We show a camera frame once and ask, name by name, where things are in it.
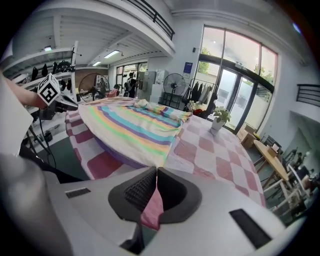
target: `white flower pot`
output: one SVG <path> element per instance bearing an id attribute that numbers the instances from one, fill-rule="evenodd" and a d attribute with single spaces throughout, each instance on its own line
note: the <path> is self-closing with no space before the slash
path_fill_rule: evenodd
<path id="1" fill-rule="evenodd" d="M 216 130 L 216 131 L 219 131 L 222 126 L 224 126 L 224 122 L 221 120 L 220 122 L 217 122 L 217 118 L 214 118 L 213 121 L 212 121 L 212 126 L 211 128 Z"/>

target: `striped fabric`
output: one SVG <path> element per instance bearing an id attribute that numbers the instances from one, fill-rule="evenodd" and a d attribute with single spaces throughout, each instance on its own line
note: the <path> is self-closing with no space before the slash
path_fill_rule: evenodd
<path id="1" fill-rule="evenodd" d="M 80 105 L 79 114 L 108 148 L 143 166 L 162 167 L 182 124 L 191 116 L 157 104 Z"/>

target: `checkered tablecloth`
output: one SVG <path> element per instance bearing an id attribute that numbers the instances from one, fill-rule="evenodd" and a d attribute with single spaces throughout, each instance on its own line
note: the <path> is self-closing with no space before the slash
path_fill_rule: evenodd
<path id="1" fill-rule="evenodd" d="M 132 102 L 135 101 L 112 104 L 122 106 Z M 134 170 L 99 146 L 77 111 L 68 112 L 65 123 L 72 147 L 90 179 L 101 179 Z M 210 133 L 211 124 L 194 115 L 189 118 L 175 139 L 164 167 L 222 181 L 236 187 L 257 204 L 265 206 L 263 189 L 248 153 L 237 137 L 224 128 L 213 136 Z M 159 229 L 158 217 L 162 212 L 162 200 L 156 189 L 141 216 L 142 223 L 152 229 Z"/>

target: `black cable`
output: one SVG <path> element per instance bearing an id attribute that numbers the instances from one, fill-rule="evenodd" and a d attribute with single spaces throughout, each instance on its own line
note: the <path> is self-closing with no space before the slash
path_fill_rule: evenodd
<path id="1" fill-rule="evenodd" d="M 45 138 L 45 134 L 44 134 L 44 130 L 42 129 L 42 122 L 41 122 L 41 117 L 40 117 L 40 109 L 39 109 L 39 122 L 40 122 L 40 128 L 41 128 L 41 132 L 42 132 L 42 136 L 43 136 L 43 139 L 45 141 L 45 144 L 47 146 L 47 149 L 50 151 L 51 155 L 52 155 L 52 158 L 53 158 L 53 161 L 54 161 L 54 168 L 57 169 L 57 163 L 56 163 L 56 159 L 55 159 L 55 156 L 54 154 L 52 154 L 52 151 L 50 149 L 50 146 L 49 146 L 49 143 L 47 142 L 46 138 Z"/>

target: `ceiling light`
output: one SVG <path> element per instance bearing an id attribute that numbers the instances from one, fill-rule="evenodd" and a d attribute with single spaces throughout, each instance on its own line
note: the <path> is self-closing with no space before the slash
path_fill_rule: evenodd
<path id="1" fill-rule="evenodd" d="M 119 53 L 119 51 L 118 50 L 114 50 L 113 52 L 110 52 L 107 56 L 105 56 L 104 58 L 108 59 L 109 57 L 111 57 L 112 55 L 115 55 L 117 53 Z"/>
<path id="2" fill-rule="evenodd" d="M 49 45 L 49 46 L 46 46 L 46 47 L 44 47 L 44 51 L 45 52 L 49 52 L 49 51 L 51 51 L 52 50 L 52 48 L 51 48 L 51 46 Z"/>
<path id="3" fill-rule="evenodd" d="M 96 63 L 94 63 L 92 66 L 97 66 L 97 65 L 99 65 L 101 63 L 101 61 L 97 61 Z"/>
<path id="4" fill-rule="evenodd" d="M 297 31 L 299 34 L 301 34 L 301 31 L 300 31 L 299 27 L 297 26 L 297 24 L 292 23 L 292 25 L 293 25 L 293 28 L 295 29 L 295 31 Z"/>

